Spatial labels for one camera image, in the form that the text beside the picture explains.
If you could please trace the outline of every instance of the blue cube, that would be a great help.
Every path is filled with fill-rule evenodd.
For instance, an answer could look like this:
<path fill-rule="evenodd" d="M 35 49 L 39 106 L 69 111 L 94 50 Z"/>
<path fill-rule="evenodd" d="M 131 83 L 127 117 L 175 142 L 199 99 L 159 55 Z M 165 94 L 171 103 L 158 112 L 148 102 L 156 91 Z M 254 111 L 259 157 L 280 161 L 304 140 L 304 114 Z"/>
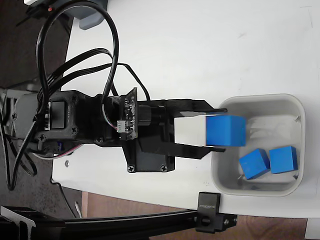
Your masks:
<path fill-rule="evenodd" d="M 242 116 L 206 117 L 206 145 L 241 147 L 246 145 L 246 119 Z"/>
<path fill-rule="evenodd" d="M 285 146 L 269 151 L 271 173 L 279 174 L 298 170 L 297 151 L 293 146 Z"/>
<path fill-rule="evenodd" d="M 241 157 L 239 162 L 246 179 L 255 179 L 270 170 L 268 155 L 260 148 Z"/>

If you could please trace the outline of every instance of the screw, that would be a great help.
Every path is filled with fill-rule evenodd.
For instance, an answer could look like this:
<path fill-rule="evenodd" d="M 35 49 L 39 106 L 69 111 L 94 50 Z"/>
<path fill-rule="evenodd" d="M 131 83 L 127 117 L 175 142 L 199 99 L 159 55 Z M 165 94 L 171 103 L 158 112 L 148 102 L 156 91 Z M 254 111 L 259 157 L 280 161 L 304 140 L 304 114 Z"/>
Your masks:
<path fill-rule="evenodd" d="M 75 103 L 77 100 L 78 100 L 78 97 L 77 97 L 77 96 L 72 96 L 72 97 L 71 97 L 71 101 L 72 101 L 72 102 Z"/>
<path fill-rule="evenodd" d="M 96 138 L 96 143 L 101 144 L 104 141 L 104 138 L 102 136 L 99 136 Z"/>
<path fill-rule="evenodd" d="M 44 134 L 41 134 L 38 139 L 40 142 L 44 142 L 46 140 L 46 136 Z"/>
<path fill-rule="evenodd" d="M 50 152 L 50 147 L 44 147 L 44 148 L 43 148 L 43 151 L 44 151 L 45 153 Z"/>
<path fill-rule="evenodd" d="M 168 171 L 167 166 L 166 166 L 166 165 L 162 165 L 162 166 L 161 166 L 161 171 L 164 172 L 164 173 L 165 173 L 166 171 Z"/>
<path fill-rule="evenodd" d="M 133 173 L 135 171 L 135 167 L 134 166 L 128 166 L 128 172 L 129 173 Z"/>
<path fill-rule="evenodd" d="M 78 132 L 78 128 L 74 126 L 73 128 L 71 128 L 71 132 L 72 134 L 76 134 Z"/>

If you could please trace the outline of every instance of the wire connector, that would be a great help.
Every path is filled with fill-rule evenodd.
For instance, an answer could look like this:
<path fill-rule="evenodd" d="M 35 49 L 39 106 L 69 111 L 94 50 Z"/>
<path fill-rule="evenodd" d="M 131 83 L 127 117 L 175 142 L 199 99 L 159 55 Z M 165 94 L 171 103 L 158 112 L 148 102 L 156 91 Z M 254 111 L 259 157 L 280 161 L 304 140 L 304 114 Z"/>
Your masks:
<path fill-rule="evenodd" d="M 127 133 L 128 132 L 128 123 L 126 120 L 117 121 L 117 130 L 118 133 Z"/>
<path fill-rule="evenodd" d="M 51 102 L 48 102 L 48 107 L 45 109 L 45 115 L 44 115 L 44 130 L 48 131 L 50 130 L 50 122 L 51 122 Z"/>

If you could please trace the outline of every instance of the white table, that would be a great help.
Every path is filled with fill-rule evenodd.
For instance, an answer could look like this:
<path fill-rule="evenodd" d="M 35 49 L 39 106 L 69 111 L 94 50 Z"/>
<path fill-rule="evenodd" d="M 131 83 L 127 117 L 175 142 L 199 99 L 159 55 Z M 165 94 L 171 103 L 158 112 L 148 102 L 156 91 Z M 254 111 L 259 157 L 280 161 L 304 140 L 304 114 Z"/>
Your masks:
<path fill-rule="evenodd" d="M 320 2 L 317 0 L 110 0 L 118 29 L 119 61 L 128 63 L 151 99 L 205 99 L 213 107 L 230 97 L 288 93 L 306 112 L 305 169 L 285 197 L 221 196 L 220 211 L 239 215 L 320 218 Z M 89 49 L 113 49 L 105 22 L 81 30 L 74 20 L 67 60 Z M 73 69 L 109 62 L 94 56 Z M 108 70 L 65 85 L 95 96 Z M 137 83 L 121 66 L 115 86 L 126 94 Z M 143 100 L 142 90 L 138 89 Z M 204 117 L 178 119 L 176 142 L 205 144 Z M 211 154 L 176 158 L 168 173 L 127 173 L 121 148 L 85 145 L 53 164 L 63 186 L 116 198 L 197 209 L 198 193 L 218 193 Z"/>

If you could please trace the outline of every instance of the white container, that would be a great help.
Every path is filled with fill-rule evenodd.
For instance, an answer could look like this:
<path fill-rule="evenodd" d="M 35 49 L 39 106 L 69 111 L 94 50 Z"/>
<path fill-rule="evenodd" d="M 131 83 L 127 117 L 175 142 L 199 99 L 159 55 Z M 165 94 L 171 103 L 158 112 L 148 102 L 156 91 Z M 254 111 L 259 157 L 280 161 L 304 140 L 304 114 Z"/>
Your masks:
<path fill-rule="evenodd" d="M 300 184 L 305 163 L 306 113 L 301 102 L 290 94 L 236 96 L 220 108 L 245 117 L 246 146 L 227 147 L 224 153 L 212 154 L 211 175 L 215 186 L 224 194 L 283 197 Z M 247 180 L 239 158 L 257 148 L 269 150 L 296 148 L 298 170 L 266 174 Z"/>

